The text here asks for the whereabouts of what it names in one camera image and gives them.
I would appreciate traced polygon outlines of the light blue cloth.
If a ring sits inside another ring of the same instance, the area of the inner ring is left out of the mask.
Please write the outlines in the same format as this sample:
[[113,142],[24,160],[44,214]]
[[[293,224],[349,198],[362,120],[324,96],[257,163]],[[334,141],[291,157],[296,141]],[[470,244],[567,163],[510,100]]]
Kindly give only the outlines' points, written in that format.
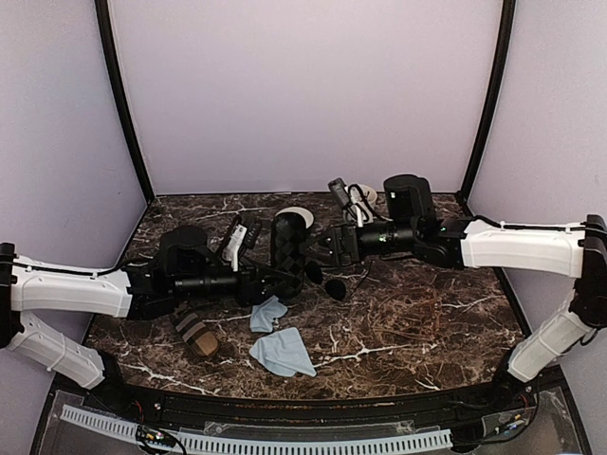
[[272,296],[251,309],[249,328],[252,333],[271,333],[274,320],[280,319],[288,311],[288,308],[276,296]]
[[255,341],[249,354],[269,372],[293,377],[301,373],[315,377],[317,372],[297,328],[291,327]]

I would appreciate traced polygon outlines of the black checkered glasses case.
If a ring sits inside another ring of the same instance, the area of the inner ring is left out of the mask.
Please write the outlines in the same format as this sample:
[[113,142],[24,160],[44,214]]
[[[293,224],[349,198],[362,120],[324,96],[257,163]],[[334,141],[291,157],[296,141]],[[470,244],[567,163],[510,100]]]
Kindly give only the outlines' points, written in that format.
[[270,263],[274,269],[290,276],[278,294],[281,300],[293,299],[303,289],[305,257],[300,252],[300,245],[306,237],[306,223],[299,213],[278,213],[272,220]]

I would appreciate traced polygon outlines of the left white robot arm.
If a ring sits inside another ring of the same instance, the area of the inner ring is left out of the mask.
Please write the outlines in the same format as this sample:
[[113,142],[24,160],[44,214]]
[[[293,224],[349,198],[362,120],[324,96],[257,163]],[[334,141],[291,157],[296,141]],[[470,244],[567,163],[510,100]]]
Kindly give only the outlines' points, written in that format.
[[25,355],[86,390],[114,413],[134,405],[115,358],[66,337],[45,324],[36,311],[59,310],[151,320],[169,315],[181,299],[229,295],[242,306],[262,303],[283,291],[292,275],[267,265],[241,262],[248,238],[223,258],[208,246],[201,227],[164,233],[156,255],[112,269],[45,264],[1,245],[1,346]]

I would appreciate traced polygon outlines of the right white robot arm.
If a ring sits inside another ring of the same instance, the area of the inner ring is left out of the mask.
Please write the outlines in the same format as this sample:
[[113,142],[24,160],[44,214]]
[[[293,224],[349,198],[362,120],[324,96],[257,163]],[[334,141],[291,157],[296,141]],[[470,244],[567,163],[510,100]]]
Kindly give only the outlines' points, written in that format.
[[408,253],[447,269],[501,267],[574,279],[569,297],[541,327],[519,343],[484,391],[494,411],[506,410],[549,363],[591,332],[606,326],[606,224],[591,214],[581,223],[520,225],[481,215],[440,219],[427,179],[401,174],[385,180],[387,218],[330,227],[302,252],[345,267],[370,256]]

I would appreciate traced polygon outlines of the black aviator sunglasses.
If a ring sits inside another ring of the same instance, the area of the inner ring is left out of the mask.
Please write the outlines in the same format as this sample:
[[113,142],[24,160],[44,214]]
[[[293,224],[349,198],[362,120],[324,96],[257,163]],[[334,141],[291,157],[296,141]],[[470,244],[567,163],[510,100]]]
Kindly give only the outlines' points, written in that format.
[[345,301],[354,297],[358,289],[368,278],[371,267],[367,267],[364,271],[352,276],[338,274],[332,276],[330,279],[325,278],[324,270],[333,272],[337,271],[337,268],[310,261],[304,267],[304,274],[310,282],[321,287],[331,299]]

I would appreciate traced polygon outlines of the white and navy bowl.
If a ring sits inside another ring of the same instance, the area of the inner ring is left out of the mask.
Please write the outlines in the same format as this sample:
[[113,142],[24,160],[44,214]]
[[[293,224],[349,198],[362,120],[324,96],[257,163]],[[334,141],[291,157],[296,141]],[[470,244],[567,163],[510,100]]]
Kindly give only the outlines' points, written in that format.
[[277,212],[277,215],[280,215],[283,213],[295,213],[295,214],[300,215],[304,219],[306,229],[310,229],[313,226],[314,221],[315,221],[313,213],[309,209],[306,209],[304,207],[300,207],[300,206],[287,207],[287,208],[279,210]]

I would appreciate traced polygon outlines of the white seahorse mug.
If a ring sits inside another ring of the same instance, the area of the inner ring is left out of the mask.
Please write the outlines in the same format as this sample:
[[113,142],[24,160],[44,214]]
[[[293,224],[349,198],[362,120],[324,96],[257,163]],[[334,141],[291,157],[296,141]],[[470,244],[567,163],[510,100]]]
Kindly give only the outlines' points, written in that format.
[[377,202],[377,192],[367,185],[351,184],[348,186],[348,193],[353,202],[362,203],[366,200],[371,206]]

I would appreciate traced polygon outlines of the black front rail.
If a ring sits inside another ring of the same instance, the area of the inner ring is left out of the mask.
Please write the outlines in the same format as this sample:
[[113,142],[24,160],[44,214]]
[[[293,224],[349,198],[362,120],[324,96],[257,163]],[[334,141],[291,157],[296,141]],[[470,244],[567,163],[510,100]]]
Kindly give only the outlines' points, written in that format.
[[209,422],[262,427],[357,426],[411,420],[418,428],[467,427],[496,412],[522,409],[516,396],[502,408],[480,402],[491,385],[476,384],[443,391],[424,391],[371,398],[262,399],[204,393],[200,388],[165,377],[160,385],[128,384],[141,405],[143,422],[168,428],[203,428]]

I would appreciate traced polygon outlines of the right black frame post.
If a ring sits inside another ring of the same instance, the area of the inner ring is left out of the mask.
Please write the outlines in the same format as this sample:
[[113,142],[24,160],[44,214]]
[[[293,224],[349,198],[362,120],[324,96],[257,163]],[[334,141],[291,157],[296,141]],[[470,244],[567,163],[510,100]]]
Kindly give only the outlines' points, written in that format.
[[485,100],[483,103],[475,139],[470,152],[469,162],[466,167],[462,184],[457,192],[459,200],[462,204],[469,201],[476,178],[480,171],[484,152],[487,147],[487,141],[496,112],[503,77],[506,70],[507,55],[514,25],[516,5],[516,0],[504,0],[502,2],[500,21],[492,65],[487,83]]

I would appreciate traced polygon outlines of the black frame post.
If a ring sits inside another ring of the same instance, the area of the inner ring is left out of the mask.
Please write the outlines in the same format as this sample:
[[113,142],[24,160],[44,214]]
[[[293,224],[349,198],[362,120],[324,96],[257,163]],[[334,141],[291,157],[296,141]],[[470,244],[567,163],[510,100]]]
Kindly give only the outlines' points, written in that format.
[[118,113],[120,128],[125,140],[131,164],[136,174],[139,188],[146,201],[151,204],[156,196],[147,172],[143,154],[141,152],[135,124],[132,119],[129,102],[126,96],[125,86],[120,71],[118,49],[110,17],[110,4],[106,0],[94,1],[98,30],[101,39],[101,47],[105,67],[110,82],[110,87]]
[[469,201],[476,178],[480,171],[484,152],[487,147],[487,141],[496,112],[503,77],[506,70],[507,55],[514,25],[516,5],[516,0],[504,0],[502,2],[500,21],[492,65],[487,83],[485,100],[483,103],[475,139],[470,152],[469,162],[466,167],[462,184],[457,192],[459,200],[462,204]]

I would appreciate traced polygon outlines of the left black frame post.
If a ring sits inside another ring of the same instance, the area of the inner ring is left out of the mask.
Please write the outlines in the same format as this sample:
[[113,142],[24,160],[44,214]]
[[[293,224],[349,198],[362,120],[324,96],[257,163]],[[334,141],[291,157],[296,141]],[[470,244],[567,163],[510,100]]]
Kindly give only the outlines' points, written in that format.
[[98,30],[101,39],[101,47],[105,67],[110,82],[110,87],[118,113],[120,128],[125,140],[131,164],[136,174],[139,188],[146,201],[151,204],[156,196],[147,172],[143,154],[141,152],[135,124],[132,119],[129,102],[126,96],[125,86],[120,71],[118,49],[110,17],[110,4],[106,0],[94,1]]

